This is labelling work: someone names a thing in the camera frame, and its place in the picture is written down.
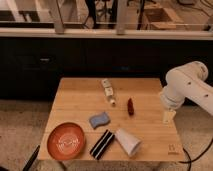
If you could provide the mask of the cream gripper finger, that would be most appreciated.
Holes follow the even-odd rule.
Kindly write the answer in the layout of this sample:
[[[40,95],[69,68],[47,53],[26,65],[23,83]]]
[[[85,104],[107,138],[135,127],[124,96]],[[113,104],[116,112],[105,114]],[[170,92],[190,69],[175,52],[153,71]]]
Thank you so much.
[[[169,124],[173,120],[175,115],[176,115],[175,110],[165,110],[163,114],[163,123]]]

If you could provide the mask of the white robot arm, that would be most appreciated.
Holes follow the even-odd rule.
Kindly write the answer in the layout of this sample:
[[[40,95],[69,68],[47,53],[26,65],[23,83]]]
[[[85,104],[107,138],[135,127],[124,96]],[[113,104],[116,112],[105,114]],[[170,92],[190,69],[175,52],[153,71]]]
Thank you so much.
[[[164,106],[163,123],[170,123],[186,98],[213,116],[213,86],[205,82],[207,66],[200,61],[170,69],[165,76],[167,85],[159,93]]]

